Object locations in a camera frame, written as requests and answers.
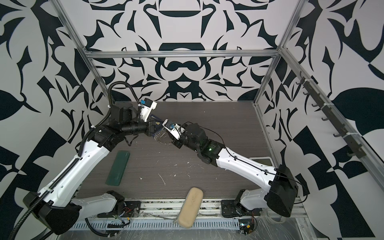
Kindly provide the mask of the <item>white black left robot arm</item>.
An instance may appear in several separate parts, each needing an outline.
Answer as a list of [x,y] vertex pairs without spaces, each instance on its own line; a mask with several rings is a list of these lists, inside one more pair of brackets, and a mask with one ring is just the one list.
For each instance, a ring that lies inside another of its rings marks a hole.
[[156,122],[150,115],[158,104],[148,98],[140,100],[133,87],[122,81],[112,83],[107,96],[106,116],[85,134],[77,155],[49,184],[25,196],[28,209],[11,231],[10,240],[16,238],[30,215],[49,229],[42,237],[45,240],[67,232],[79,220],[122,209],[123,197],[114,191],[87,199],[76,199],[74,194],[95,166],[127,136],[155,134]]

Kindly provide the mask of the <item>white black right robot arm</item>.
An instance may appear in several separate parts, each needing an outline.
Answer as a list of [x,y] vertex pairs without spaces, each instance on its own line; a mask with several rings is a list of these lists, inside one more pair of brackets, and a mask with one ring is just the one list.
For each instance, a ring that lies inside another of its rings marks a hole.
[[196,152],[202,162],[229,170],[259,186],[257,190],[240,191],[236,203],[238,206],[249,211],[269,208],[282,217],[291,216],[300,182],[294,179],[288,167],[263,165],[237,154],[224,142],[208,138],[206,128],[196,123],[178,125],[166,120],[163,127],[177,148],[188,147]]

